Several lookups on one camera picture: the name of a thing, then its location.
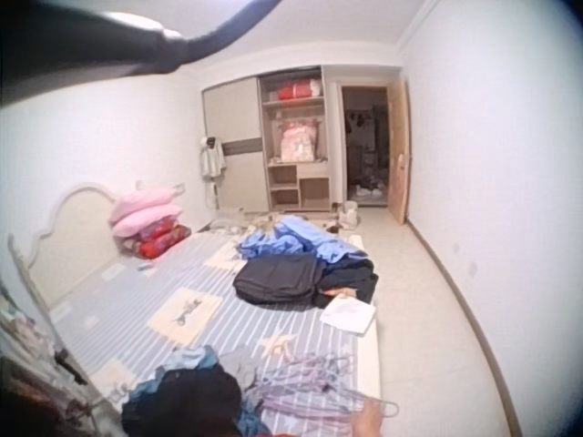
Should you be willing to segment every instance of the pink bag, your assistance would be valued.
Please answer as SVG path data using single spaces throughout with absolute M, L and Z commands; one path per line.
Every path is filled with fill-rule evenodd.
M 109 223 L 116 223 L 132 212 L 167 205 L 174 197 L 173 188 L 144 189 L 120 196 L 113 206 Z
M 314 161 L 317 129 L 312 122 L 284 125 L 281 140 L 281 162 Z
M 142 209 L 124 217 L 116 223 L 112 232 L 116 237 L 131 237 L 152 223 L 167 216 L 177 216 L 180 212 L 182 212 L 182 209 L 172 204 Z

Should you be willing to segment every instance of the black bag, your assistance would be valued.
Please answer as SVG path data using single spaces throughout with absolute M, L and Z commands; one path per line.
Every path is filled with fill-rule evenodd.
M 324 267 L 311 253 L 253 258 L 233 286 L 241 299 L 253 304 L 310 303 Z

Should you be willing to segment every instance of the baseboard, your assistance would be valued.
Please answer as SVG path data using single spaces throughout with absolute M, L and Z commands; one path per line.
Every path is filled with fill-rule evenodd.
M 502 375 L 502 371 L 500 370 L 500 366 L 498 365 L 498 361 L 492 352 L 492 348 L 486 339 L 486 335 L 482 331 L 480 324 L 478 323 L 474 313 L 470 309 L 467 301 L 464 298 L 464 295 L 460 291 L 459 287 L 455 285 L 455 282 L 452 276 L 449 274 L 447 269 L 445 268 L 444 264 L 441 260 L 437 257 L 434 250 L 429 246 L 429 243 L 424 239 L 423 235 L 419 232 L 419 229 L 415 227 L 415 225 L 411 222 L 411 220 L 407 219 L 407 224 L 409 228 L 413 231 L 415 236 L 421 241 L 421 244 L 425 247 L 425 250 L 429 253 L 431 258 L 433 259 L 435 265 L 439 268 L 442 275 L 444 275 L 447 284 L 452 289 L 459 302 L 462 310 L 464 311 L 465 315 L 467 316 L 470 325 L 472 326 L 472 330 L 474 330 L 474 334 L 477 337 L 478 342 L 480 343 L 480 347 L 484 352 L 484 356 L 486 357 L 486 361 L 488 366 L 490 367 L 490 371 L 494 376 L 494 381 L 498 388 L 498 392 L 500 393 L 500 399 L 502 401 L 502 407 L 504 408 L 504 413 L 506 415 L 506 421 L 508 422 L 508 428 L 510 429 L 510 435 L 512 437 L 522 437 L 522 432 L 520 431 L 520 425 L 518 423 L 517 411 L 514 408 L 514 404 L 512 403 L 512 399 L 510 398 L 510 392 L 508 391 L 508 386 L 506 385 L 506 381 L 504 380 L 504 376 Z

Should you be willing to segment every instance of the pillow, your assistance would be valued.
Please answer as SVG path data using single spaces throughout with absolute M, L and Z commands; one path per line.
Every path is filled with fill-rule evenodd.
M 132 212 L 158 205 L 167 205 L 173 197 L 173 188 L 144 189 L 120 196 L 113 206 L 109 223 L 116 223 Z
M 182 209 L 172 204 L 142 209 L 116 223 L 112 229 L 113 235 L 122 238 L 131 237 L 152 223 L 167 216 L 177 216 L 180 212 Z

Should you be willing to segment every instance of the door frame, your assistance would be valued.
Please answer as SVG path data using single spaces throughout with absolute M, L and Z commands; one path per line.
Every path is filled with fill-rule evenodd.
M 342 202 L 346 202 L 348 200 L 348 162 L 346 156 L 346 132 L 344 130 L 345 120 L 344 120 L 344 98 L 343 98 L 343 87 L 350 86 L 350 87 L 361 87 L 361 88 L 384 88 L 388 92 L 388 87 L 391 82 L 393 82 L 398 76 L 398 73 L 395 77 L 387 77 L 380 79 L 378 77 L 357 77 L 357 78 L 339 78 L 334 80 L 334 88 L 336 94 L 338 95 L 337 105 L 335 108 L 337 117 L 340 120 L 340 149 L 341 149 L 341 161 L 342 161 L 342 170 L 339 172 L 338 168 L 336 169 L 337 175 L 342 175 L 341 181 L 336 181 L 336 184 L 340 183 L 343 189 L 342 195 Z

